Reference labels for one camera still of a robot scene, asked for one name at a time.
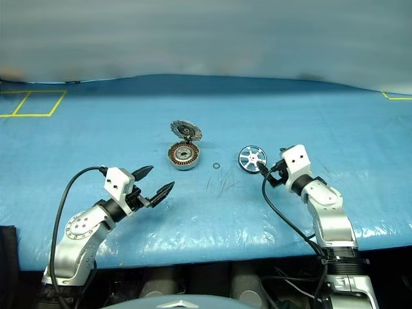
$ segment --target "copper coil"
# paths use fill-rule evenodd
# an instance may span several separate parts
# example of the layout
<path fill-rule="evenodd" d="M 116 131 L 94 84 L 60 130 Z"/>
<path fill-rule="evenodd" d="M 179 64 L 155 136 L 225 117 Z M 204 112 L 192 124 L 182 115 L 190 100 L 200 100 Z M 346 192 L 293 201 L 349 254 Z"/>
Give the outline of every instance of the copper coil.
<path fill-rule="evenodd" d="M 186 147 L 192 151 L 192 155 L 188 159 L 178 159 L 176 157 L 176 152 L 179 148 Z M 199 157 L 199 149 L 194 144 L 189 144 L 187 142 L 180 142 L 174 144 L 168 152 L 170 160 L 176 165 L 189 165 L 192 164 Z"/>

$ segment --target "robotic arm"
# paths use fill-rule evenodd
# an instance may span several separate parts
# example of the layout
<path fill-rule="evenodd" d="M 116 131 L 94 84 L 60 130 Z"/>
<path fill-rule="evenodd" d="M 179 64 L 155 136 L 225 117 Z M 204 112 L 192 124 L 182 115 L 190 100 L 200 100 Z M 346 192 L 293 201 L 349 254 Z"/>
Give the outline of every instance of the robotic arm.
<path fill-rule="evenodd" d="M 317 296 L 322 308 L 379 309 L 370 278 L 364 272 L 367 260 L 359 256 L 353 227 L 343 209 L 342 194 L 320 178 L 312 178 L 310 161 L 303 145 L 281 149 L 281 160 L 270 170 L 258 163 L 263 176 L 273 187 L 284 184 L 307 204 L 314 219 L 317 244 L 327 266 L 322 294 Z"/>
<path fill-rule="evenodd" d="M 97 249 L 116 223 L 142 207 L 155 207 L 171 191 L 174 182 L 161 187 L 152 198 L 144 198 L 134 182 L 141 180 L 153 168 L 146 166 L 133 173 L 117 167 L 104 168 L 104 188 L 111 198 L 100 200 L 92 208 L 74 215 L 67 222 L 61 242 L 55 251 L 55 277 L 61 296 L 73 304 L 79 290 L 86 284 Z M 56 302 L 49 266 L 44 271 L 44 299 L 37 301 L 35 308 L 60 308 Z"/>

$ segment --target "gray wall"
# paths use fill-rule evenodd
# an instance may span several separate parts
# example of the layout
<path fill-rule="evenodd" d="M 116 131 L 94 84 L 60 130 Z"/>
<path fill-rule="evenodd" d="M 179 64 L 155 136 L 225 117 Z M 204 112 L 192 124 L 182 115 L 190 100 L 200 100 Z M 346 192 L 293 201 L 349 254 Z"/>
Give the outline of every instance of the gray wall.
<path fill-rule="evenodd" d="M 0 76 L 188 73 L 412 93 L 411 0 L 0 0 Z"/>

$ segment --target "dark floor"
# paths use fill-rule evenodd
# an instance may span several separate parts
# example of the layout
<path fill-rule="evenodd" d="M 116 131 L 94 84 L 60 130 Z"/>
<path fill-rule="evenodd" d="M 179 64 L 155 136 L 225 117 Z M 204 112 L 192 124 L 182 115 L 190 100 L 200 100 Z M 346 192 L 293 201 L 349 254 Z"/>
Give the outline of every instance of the dark floor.
<path fill-rule="evenodd" d="M 393 304 L 412 304 L 412 247 L 363 252 L 371 261 L 371 276 L 380 309 L 394 308 Z M 313 257 L 291 257 L 253 261 L 259 275 L 275 274 L 274 266 L 282 268 L 289 276 L 302 276 L 318 271 Z M 189 294 L 229 296 L 230 270 L 232 263 L 209 263 L 182 265 L 180 267 L 179 291 Z M 81 308 L 100 308 L 110 300 L 125 301 L 138 297 L 142 281 L 149 268 L 125 270 L 99 270 L 87 291 Z M 22 272 L 14 308 L 30 308 L 39 290 L 42 274 Z M 283 281 L 265 283 L 274 299 L 290 298 L 300 308 L 310 308 L 305 296 L 295 292 Z M 300 285 L 313 293 L 314 286 Z"/>

